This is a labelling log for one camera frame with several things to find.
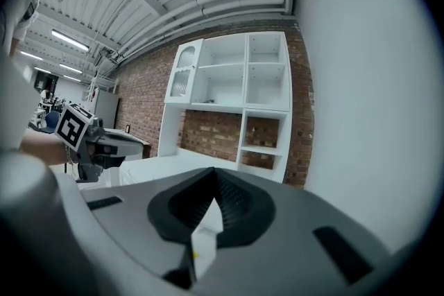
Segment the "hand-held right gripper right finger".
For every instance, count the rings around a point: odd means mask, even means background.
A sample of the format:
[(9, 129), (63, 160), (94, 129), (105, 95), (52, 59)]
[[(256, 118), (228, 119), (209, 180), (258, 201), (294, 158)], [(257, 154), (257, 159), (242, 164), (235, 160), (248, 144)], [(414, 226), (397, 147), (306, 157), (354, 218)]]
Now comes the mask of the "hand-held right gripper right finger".
[(389, 252), (365, 227), (306, 191), (215, 168), (199, 184), (223, 229), (198, 253), (198, 296), (332, 296), (369, 275)]

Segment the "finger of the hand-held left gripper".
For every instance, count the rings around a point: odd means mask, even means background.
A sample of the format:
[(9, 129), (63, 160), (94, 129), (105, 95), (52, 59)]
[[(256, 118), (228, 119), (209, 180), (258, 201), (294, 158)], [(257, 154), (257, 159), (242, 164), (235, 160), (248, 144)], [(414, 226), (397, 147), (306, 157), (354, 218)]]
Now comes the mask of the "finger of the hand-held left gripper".
[(143, 152), (143, 144), (122, 134), (102, 135), (94, 144), (93, 163), (103, 169), (120, 167), (127, 156)]

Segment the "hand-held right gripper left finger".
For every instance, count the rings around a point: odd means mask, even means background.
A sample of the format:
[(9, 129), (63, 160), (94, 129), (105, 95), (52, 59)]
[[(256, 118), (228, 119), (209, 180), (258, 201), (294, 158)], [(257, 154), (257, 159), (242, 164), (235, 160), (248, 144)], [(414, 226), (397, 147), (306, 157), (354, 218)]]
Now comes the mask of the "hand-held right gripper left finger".
[(154, 276), (183, 288), (196, 280), (191, 234), (216, 199), (210, 168), (148, 182), (91, 189), (82, 196), (126, 256)]

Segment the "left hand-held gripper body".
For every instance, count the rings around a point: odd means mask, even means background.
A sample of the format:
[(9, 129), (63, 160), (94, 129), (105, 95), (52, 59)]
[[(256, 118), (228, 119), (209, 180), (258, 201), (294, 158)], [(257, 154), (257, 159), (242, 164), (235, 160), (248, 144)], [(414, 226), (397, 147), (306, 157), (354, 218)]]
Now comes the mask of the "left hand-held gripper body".
[(100, 119), (79, 104), (65, 105), (54, 134), (65, 145), (67, 162), (77, 164), (77, 182), (98, 182), (103, 167), (93, 162), (95, 145), (104, 133)]

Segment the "wide white drawer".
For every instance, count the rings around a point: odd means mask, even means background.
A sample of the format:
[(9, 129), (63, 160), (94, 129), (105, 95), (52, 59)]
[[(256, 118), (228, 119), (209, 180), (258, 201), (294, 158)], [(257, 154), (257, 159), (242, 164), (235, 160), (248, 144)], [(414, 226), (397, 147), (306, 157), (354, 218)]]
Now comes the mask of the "wide white drawer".
[(202, 220), (191, 234), (194, 274), (199, 280), (216, 259), (217, 239), (223, 231), (221, 209), (213, 199)]

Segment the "person's left forearm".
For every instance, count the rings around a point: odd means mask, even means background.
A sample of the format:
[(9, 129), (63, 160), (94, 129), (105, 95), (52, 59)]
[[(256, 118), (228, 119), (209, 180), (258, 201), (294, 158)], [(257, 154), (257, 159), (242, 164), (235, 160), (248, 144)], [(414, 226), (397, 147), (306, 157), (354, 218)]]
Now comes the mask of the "person's left forearm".
[(70, 148), (54, 134), (26, 129), (19, 149), (27, 155), (41, 159), (48, 166), (73, 164)]

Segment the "blue chair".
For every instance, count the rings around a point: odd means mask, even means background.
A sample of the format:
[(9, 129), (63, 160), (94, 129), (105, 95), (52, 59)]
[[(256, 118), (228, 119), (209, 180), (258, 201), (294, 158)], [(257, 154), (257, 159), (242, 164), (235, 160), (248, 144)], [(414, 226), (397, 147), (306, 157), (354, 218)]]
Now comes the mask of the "blue chair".
[(49, 133), (52, 134), (54, 133), (58, 121), (60, 119), (60, 113), (53, 110), (50, 111), (46, 116), (45, 116), (45, 122), (46, 122), (46, 126), (44, 128), (41, 128), (40, 131), (44, 132), (44, 133)]

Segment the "white tall cabinet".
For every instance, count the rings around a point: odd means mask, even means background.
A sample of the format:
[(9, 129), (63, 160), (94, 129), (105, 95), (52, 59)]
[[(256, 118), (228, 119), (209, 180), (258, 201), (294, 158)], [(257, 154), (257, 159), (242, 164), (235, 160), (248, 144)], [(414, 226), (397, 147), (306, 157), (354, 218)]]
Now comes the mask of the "white tall cabinet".
[(119, 104), (119, 96), (101, 89), (96, 90), (94, 100), (92, 102), (93, 113), (95, 116), (103, 120), (103, 127), (114, 129), (117, 108)]

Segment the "white glass cabinet door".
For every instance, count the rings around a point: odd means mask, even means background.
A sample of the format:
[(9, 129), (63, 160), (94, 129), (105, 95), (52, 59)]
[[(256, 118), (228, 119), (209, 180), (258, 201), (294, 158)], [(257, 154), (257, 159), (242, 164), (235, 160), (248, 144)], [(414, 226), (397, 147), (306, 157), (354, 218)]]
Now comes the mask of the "white glass cabinet door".
[(191, 93), (203, 42), (203, 39), (199, 39), (178, 47), (166, 89), (165, 103), (191, 103)]

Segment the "white desk with hutch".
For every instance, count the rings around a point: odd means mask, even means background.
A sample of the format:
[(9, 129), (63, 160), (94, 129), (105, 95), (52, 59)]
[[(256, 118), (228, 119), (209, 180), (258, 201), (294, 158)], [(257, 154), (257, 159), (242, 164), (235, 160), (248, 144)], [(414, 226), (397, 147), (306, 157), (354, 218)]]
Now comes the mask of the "white desk with hutch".
[[(164, 103), (156, 153), (125, 162), (122, 183), (208, 166), (284, 181), (292, 122), (284, 33), (238, 33), (203, 40), (191, 103)], [(210, 99), (214, 103), (203, 103)]]

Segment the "white metal loft frame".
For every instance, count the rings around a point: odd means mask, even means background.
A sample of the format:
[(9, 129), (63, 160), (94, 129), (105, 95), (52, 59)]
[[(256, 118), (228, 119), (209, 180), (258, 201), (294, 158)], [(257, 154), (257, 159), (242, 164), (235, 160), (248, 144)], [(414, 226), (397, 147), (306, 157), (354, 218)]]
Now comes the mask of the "white metal loft frame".
[(111, 78), (98, 75), (96, 77), (93, 77), (90, 83), (87, 84), (84, 97), (91, 94), (96, 88), (115, 94), (117, 92), (118, 85), (119, 80), (113, 80)]

